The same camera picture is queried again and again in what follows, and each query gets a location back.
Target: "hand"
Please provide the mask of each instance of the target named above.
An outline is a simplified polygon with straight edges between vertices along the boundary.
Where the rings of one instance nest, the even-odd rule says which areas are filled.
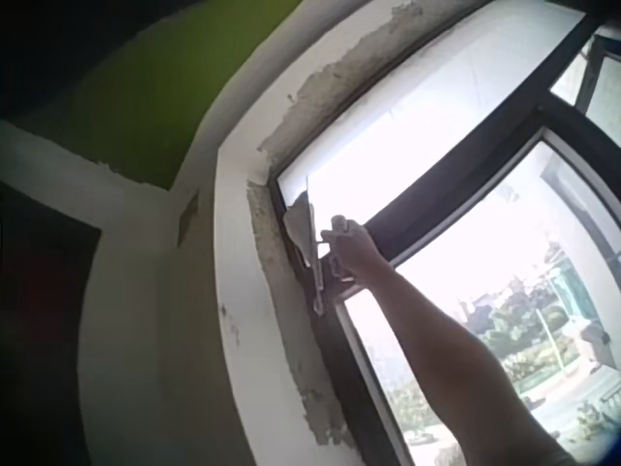
[[[338,224],[345,224],[345,231],[335,228]],[[330,251],[337,257],[341,266],[357,282],[368,286],[383,272],[392,270],[364,226],[355,220],[335,216],[332,218],[332,227],[332,230],[322,231],[321,237],[330,245]]]

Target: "green wall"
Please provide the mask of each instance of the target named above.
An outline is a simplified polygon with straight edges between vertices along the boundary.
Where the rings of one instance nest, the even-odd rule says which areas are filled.
[[[203,115],[301,0],[209,0],[158,22],[13,124],[120,175],[170,188]]]

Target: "wet plaster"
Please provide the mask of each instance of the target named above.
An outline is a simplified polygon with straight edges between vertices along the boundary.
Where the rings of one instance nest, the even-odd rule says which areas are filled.
[[[367,34],[343,58],[310,75],[281,124],[258,150],[272,164],[282,161],[314,128],[334,116],[339,106],[378,70],[421,36],[480,1],[418,0],[393,8],[391,19]]]
[[[357,450],[312,335],[307,300],[289,263],[269,190],[248,182],[247,199],[259,260],[272,295],[287,363],[302,397],[305,419],[319,445],[345,443]]]

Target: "person's forearm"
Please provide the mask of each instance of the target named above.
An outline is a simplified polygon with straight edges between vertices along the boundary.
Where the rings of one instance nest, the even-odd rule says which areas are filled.
[[[431,407],[473,462],[521,437],[522,430],[541,443],[540,449],[554,448],[477,337],[387,265],[366,282]]]

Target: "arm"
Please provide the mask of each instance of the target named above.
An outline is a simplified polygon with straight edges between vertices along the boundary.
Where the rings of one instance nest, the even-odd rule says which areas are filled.
[[[330,249],[377,300],[432,409],[472,465],[531,465],[562,451],[515,393],[477,337],[440,311],[377,251],[364,227],[322,232]]]

